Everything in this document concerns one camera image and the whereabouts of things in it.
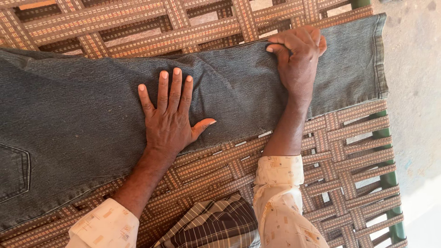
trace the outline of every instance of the forearm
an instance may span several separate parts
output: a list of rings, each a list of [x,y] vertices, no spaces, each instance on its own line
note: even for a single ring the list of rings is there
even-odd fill
[[[158,152],[144,152],[128,180],[112,198],[139,218],[153,190],[172,163],[173,159]]]
[[[288,98],[285,111],[266,144],[262,156],[294,156],[300,154],[309,103],[309,101],[296,102],[292,97]]]

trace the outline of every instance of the jeans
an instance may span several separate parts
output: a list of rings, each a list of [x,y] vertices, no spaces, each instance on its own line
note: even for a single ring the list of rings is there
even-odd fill
[[[308,117],[385,98],[385,14],[322,30]],[[146,145],[137,85],[157,100],[159,72],[194,78],[190,124],[214,118],[181,154],[275,128],[286,101],[275,56],[260,41],[131,59],[0,49],[0,231],[130,173]]]

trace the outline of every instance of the hand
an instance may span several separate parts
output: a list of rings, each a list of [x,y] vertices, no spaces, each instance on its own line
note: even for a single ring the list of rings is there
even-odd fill
[[[193,92],[193,78],[187,76],[181,96],[182,71],[173,70],[173,80],[168,95],[168,73],[161,71],[158,86],[157,109],[153,106],[144,84],[138,85],[142,109],[146,115],[146,153],[159,152],[172,161],[188,144],[195,141],[214,119],[208,118],[190,126],[188,110]]]
[[[277,56],[277,69],[289,98],[297,105],[309,106],[317,71],[318,58],[326,50],[326,40],[320,29],[304,26],[280,32],[270,39],[266,50]]]

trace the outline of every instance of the jeans back pocket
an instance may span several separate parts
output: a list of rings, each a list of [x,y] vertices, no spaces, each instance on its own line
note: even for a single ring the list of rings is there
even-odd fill
[[[29,153],[0,143],[0,203],[29,191]]]

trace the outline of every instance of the shirt cuff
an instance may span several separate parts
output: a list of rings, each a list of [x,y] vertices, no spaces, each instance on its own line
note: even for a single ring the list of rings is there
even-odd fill
[[[83,216],[69,230],[69,236],[78,236],[92,248],[136,246],[139,220],[114,199]]]
[[[254,184],[288,184],[304,181],[302,156],[264,156],[259,159]]]

